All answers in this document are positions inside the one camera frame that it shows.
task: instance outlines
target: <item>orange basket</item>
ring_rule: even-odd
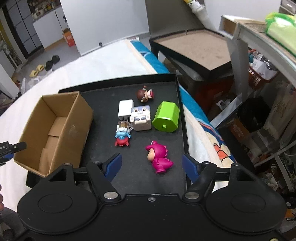
[[[279,74],[279,71],[273,76],[270,80],[266,80],[262,78],[252,67],[249,66],[249,86],[252,87],[253,90],[258,90],[266,83],[270,83],[275,79],[275,77]]]

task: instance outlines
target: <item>red crab figurine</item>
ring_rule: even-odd
[[[115,146],[117,146],[117,145],[119,145],[119,146],[124,146],[124,145],[129,146],[128,137],[125,137],[123,139],[122,139],[122,137],[116,138]]]

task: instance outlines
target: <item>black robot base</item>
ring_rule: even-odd
[[[85,168],[64,164],[19,202],[26,232],[17,241],[285,240],[276,228],[283,198],[239,164],[218,168],[183,157],[192,185],[177,194],[121,197],[110,184],[121,155]],[[76,186],[89,182],[91,192]],[[229,181],[212,192],[215,182]]]

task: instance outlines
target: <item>basket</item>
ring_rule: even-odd
[[[251,50],[249,52],[253,52],[254,56],[258,54],[258,51],[256,50]],[[258,90],[261,87],[263,87],[266,83],[272,82],[278,74],[279,71],[270,80],[266,80],[262,78],[252,67],[249,66],[249,86],[253,90]]]

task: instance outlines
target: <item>metal screw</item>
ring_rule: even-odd
[[[185,193],[185,198],[190,199],[190,200],[195,200],[198,199],[200,195],[196,192],[187,192]]]
[[[117,197],[118,197],[117,192],[106,192],[106,193],[104,193],[104,198],[106,198],[106,199],[115,199]]]
[[[155,197],[148,197],[148,201],[155,202],[156,201],[156,198]]]

